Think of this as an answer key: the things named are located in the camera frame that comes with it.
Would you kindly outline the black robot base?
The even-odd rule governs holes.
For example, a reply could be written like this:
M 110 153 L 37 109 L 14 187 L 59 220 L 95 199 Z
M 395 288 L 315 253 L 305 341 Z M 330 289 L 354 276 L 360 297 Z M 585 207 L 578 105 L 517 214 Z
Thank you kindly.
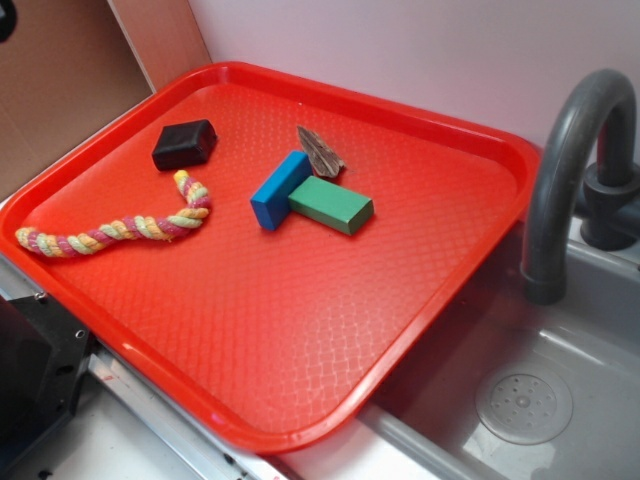
M 1 301 L 1 477 L 75 415 L 93 343 L 52 297 Z

